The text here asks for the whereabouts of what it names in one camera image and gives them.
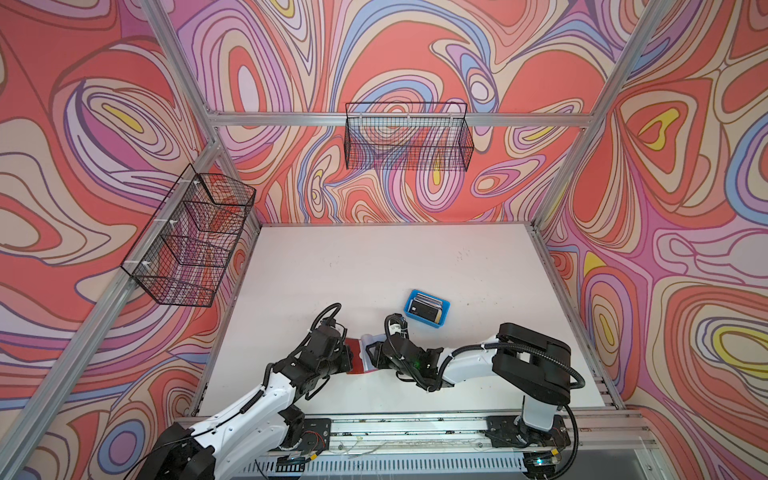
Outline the blue plastic card tray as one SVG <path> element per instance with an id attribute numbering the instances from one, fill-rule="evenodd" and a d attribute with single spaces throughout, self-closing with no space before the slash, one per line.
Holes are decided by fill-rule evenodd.
<path id="1" fill-rule="evenodd" d="M 404 314 L 433 328 L 441 328 L 446 321 L 451 304 L 421 290 L 413 289 L 404 306 Z"/>

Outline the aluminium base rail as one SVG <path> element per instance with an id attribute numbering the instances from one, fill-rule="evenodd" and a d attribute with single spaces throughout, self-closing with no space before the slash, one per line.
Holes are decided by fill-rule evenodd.
<path id="1" fill-rule="evenodd" d="M 535 479 L 672 479 L 645 420 L 628 410 L 560 411 L 553 429 L 516 412 L 308 416 L 299 433 L 277 416 L 246 435 L 246 450 L 215 463 L 214 479 L 384 474 L 505 474 Z"/>

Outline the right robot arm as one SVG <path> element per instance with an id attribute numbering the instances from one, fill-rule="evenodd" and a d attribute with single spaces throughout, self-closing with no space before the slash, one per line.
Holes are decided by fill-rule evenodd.
<path id="1" fill-rule="evenodd" d="M 571 392 L 586 386 L 571 365 L 566 343 L 514 323 L 503 323 L 490 339 L 454 349 L 416 345 L 399 315 L 385 320 L 384 333 L 360 342 L 353 361 L 364 372 L 391 370 L 427 393 L 485 377 L 497 377 L 522 392 L 521 413 L 487 419 L 487 437 L 496 447 L 569 446 L 575 437 L 561 414 L 573 419 Z"/>

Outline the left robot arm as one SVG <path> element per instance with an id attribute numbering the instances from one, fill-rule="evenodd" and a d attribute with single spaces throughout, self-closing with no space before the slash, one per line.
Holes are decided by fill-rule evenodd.
<path id="1" fill-rule="evenodd" d="M 173 423 L 125 477 L 231 479 L 257 456 L 298 446 L 304 414 L 296 403 L 352 370 L 347 328 L 336 319 L 341 308 L 339 302 L 324 308 L 299 345 L 268 364 L 261 384 L 240 399 L 190 427 Z"/>

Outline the red leather card holder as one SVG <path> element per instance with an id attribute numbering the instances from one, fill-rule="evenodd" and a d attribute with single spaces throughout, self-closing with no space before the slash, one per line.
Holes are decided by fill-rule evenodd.
<path id="1" fill-rule="evenodd" d="M 345 345 L 351 353 L 351 367 L 349 375 L 361 375 L 377 371 L 376 360 L 372 360 L 370 353 L 385 340 L 384 334 L 364 334 L 361 338 L 346 338 Z"/>

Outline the dark credit card stack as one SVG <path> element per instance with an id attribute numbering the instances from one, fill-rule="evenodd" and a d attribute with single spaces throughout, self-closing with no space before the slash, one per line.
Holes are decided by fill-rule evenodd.
<path id="1" fill-rule="evenodd" d="M 443 305 L 432 297 L 417 293 L 410 301 L 408 312 L 421 320 L 438 325 L 441 323 Z"/>

